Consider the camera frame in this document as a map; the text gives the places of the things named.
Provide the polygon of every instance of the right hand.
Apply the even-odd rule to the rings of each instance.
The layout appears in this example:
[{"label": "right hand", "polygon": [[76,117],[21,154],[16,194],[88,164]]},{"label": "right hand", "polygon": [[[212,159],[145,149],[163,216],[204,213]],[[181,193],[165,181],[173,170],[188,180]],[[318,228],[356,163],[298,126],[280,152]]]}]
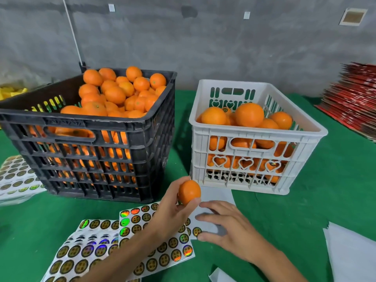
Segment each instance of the right hand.
[{"label": "right hand", "polygon": [[214,243],[242,260],[258,264],[261,257],[274,247],[260,235],[246,217],[233,204],[225,201],[201,202],[200,207],[209,208],[218,214],[197,215],[199,221],[223,226],[227,235],[202,232],[197,239]]}]

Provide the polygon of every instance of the left hand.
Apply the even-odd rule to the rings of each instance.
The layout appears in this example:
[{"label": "left hand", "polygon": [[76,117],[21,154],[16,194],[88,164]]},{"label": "left hand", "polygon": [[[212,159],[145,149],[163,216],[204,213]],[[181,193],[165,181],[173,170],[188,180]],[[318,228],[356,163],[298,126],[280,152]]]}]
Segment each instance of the left hand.
[{"label": "left hand", "polygon": [[185,176],[170,184],[158,206],[155,215],[146,226],[146,229],[153,229],[156,231],[157,238],[161,241],[161,243],[177,233],[189,215],[201,202],[201,198],[195,198],[185,207],[183,205],[176,204],[179,186],[190,179],[191,178],[189,176]]}]

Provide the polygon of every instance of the green tablecloth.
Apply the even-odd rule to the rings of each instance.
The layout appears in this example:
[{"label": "green tablecloth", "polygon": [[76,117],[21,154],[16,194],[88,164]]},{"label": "green tablecloth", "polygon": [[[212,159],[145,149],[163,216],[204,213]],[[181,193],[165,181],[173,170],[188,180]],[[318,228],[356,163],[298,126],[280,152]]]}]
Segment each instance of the green tablecloth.
[{"label": "green tablecloth", "polygon": [[[187,175],[191,158],[188,117],[195,92],[176,92],[176,132],[164,187]],[[301,170],[286,196],[233,191],[240,211],[271,243],[284,251],[309,281],[331,281],[322,229],[328,222],[376,240],[376,146],[314,108],[289,95],[298,106],[329,130]],[[0,162],[18,154],[0,132]],[[40,281],[56,251],[84,218],[118,219],[134,203],[57,197],[47,192],[25,203],[0,208],[2,281]],[[263,281],[249,263],[206,242],[194,241],[196,257],[146,277],[143,281],[209,281],[220,267],[236,281]]]}]

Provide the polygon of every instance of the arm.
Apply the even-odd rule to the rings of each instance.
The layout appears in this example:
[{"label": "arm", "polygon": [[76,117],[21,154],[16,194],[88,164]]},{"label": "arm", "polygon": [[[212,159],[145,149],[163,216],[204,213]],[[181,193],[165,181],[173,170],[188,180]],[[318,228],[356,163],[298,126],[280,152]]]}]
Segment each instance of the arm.
[{"label": "arm", "polygon": [[203,232],[198,235],[198,240],[217,244],[256,265],[272,282],[307,282],[284,253],[265,240],[236,206],[224,201],[210,201],[202,202],[200,207],[212,209],[217,214],[202,214],[196,219],[222,225],[227,235],[221,237]]},{"label": "arm", "polygon": [[190,180],[189,176],[172,182],[146,228],[93,267],[80,281],[125,281],[150,252],[174,235],[200,203],[200,198],[196,198],[186,207],[176,205],[179,186],[187,180]]}]

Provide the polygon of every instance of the red cardboard stack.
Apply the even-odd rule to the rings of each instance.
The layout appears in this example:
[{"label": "red cardboard stack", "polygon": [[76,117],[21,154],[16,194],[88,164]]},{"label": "red cardboard stack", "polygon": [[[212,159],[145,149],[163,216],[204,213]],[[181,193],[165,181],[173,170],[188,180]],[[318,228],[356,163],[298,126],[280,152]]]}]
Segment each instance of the red cardboard stack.
[{"label": "red cardboard stack", "polygon": [[343,64],[341,80],[324,90],[316,107],[376,142],[376,65]]}]

